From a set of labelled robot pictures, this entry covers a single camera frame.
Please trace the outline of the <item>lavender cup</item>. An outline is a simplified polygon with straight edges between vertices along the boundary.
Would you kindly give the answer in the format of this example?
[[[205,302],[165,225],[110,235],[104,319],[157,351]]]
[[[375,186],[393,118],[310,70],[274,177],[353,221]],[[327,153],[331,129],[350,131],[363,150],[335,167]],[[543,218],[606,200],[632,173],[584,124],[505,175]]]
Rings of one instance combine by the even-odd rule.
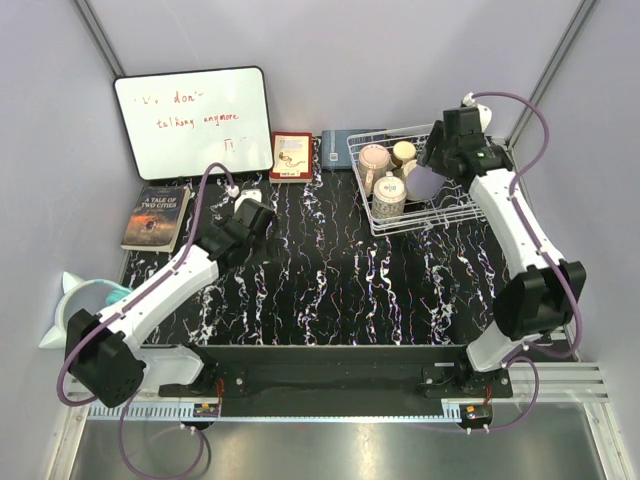
[[[406,175],[408,199],[412,201],[429,200],[438,193],[444,182],[445,178],[430,168],[416,165]]]

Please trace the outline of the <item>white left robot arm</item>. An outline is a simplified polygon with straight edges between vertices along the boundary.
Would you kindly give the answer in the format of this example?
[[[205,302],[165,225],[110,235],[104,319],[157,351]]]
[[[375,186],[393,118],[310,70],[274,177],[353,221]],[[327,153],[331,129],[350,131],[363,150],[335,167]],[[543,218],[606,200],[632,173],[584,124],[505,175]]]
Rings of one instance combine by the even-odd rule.
[[[139,390],[182,388],[203,396],[216,389],[217,362],[195,345],[147,348],[145,340],[202,288],[246,263],[279,260],[283,243],[270,238],[274,210],[255,199],[205,229],[151,278],[123,299],[92,314],[74,313],[67,324],[65,360],[91,401],[113,408]]]

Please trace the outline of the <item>white patterned mug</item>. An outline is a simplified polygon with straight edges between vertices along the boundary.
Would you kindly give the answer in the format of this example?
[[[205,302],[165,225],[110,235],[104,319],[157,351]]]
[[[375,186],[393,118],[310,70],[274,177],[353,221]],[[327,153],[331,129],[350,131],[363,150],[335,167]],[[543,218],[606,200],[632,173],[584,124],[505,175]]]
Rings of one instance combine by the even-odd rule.
[[[372,216],[379,221],[400,216],[404,211],[407,189],[404,181],[392,172],[386,172],[374,185]]]

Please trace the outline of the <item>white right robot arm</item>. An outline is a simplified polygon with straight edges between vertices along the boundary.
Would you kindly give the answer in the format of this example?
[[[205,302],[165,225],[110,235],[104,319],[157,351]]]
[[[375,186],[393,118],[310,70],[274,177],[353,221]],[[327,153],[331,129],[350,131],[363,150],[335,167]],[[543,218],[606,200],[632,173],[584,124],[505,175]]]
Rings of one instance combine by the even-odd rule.
[[[491,324],[453,367],[455,387],[472,397],[498,381],[517,353],[577,320],[574,308],[586,270],[579,261],[566,261],[543,233],[519,190],[508,154],[486,139],[478,107],[444,111],[418,164],[467,191],[488,220],[510,274],[494,299]]]

